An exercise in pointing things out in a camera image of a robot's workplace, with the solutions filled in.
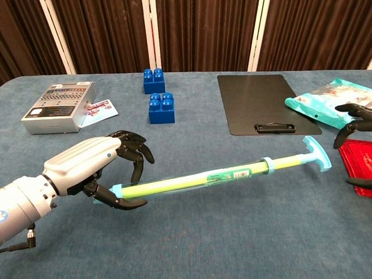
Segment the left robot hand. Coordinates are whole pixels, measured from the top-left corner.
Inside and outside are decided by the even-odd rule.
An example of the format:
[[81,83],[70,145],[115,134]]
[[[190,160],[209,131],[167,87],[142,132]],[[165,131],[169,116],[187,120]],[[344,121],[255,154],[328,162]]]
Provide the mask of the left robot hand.
[[139,182],[144,159],[155,162],[153,154],[145,145],[146,139],[134,132],[119,130],[105,137],[93,137],[79,142],[44,163],[42,175],[52,183],[59,196],[87,196],[113,208],[132,210],[147,204],[144,199],[127,200],[118,198],[106,187],[97,183],[102,170],[118,157],[133,162],[131,182]]

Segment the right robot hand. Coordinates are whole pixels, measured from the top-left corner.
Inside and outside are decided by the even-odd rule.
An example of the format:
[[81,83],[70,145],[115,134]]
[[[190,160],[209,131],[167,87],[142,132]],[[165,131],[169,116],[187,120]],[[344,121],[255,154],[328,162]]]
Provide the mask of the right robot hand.
[[335,109],[355,118],[339,130],[334,140],[334,149],[339,150],[349,174],[346,182],[354,186],[357,194],[371,196],[371,142],[348,138],[355,131],[371,131],[371,109],[356,103]]

